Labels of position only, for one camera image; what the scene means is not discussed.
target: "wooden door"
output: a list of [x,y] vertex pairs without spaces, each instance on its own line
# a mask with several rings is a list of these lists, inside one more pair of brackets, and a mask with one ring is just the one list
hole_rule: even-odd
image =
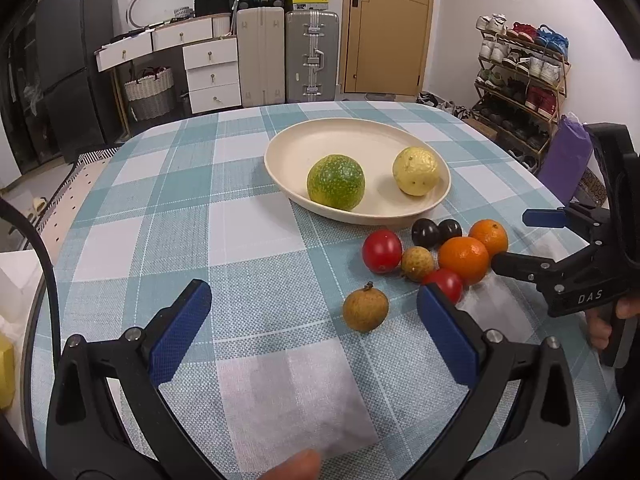
[[343,92],[414,95],[431,0],[349,0]]

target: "red tomato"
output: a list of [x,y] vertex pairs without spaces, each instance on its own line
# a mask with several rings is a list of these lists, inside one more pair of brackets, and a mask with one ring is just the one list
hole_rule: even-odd
[[400,238],[389,229],[380,229],[367,236],[362,246],[362,259],[369,270],[378,274],[391,272],[402,258]]
[[447,298],[449,298],[451,303],[456,304],[460,301],[463,288],[462,278],[452,270],[434,270],[431,274],[427,274],[427,276],[422,280],[423,285],[426,285],[427,283],[435,283],[438,285],[440,290]]

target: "plate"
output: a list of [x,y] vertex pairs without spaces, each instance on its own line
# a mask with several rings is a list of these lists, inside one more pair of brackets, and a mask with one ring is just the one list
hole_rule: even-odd
[[[400,191],[392,174],[396,156],[408,147],[426,148],[436,157],[440,179],[425,196]],[[362,201],[351,211],[312,202],[306,176],[321,158],[347,155],[362,167],[366,182]],[[294,124],[277,134],[264,153],[267,172],[293,202],[340,222],[386,225],[415,219],[444,200],[451,187],[447,163],[431,146],[388,124],[361,119],[318,119]]]

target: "orange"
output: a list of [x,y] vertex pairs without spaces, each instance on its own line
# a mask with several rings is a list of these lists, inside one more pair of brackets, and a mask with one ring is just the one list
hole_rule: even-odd
[[442,269],[455,272],[467,285],[478,283],[489,269],[489,253],[478,240],[468,236],[451,238],[438,252]]
[[479,220],[472,225],[469,236],[482,242],[490,259],[509,249],[507,231],[495,220]]

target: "silver suitcase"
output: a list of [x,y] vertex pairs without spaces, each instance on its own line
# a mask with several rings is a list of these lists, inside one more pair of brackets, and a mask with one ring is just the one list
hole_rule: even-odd
[[333,101],[338,73],[338,15],[292,10],[286,15],[287,103]]
[[238,10],[238,70],[242,106],[284,102],[284,10]]

